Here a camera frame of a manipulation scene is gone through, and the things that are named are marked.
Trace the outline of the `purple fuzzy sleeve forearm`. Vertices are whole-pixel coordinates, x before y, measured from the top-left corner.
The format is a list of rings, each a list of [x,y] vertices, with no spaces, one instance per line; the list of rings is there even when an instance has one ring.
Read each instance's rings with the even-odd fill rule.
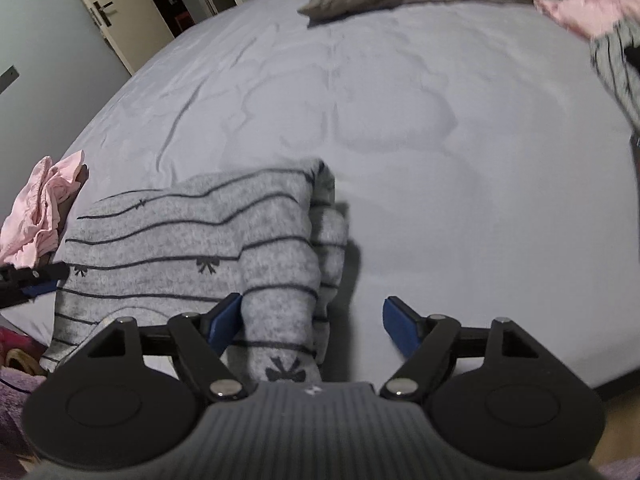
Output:
[[[1,369],[1,445],[11,453],[32,454],[22,428],[23,408],[28,397],[45,380],[44,376],[32,376],[15,368]]]

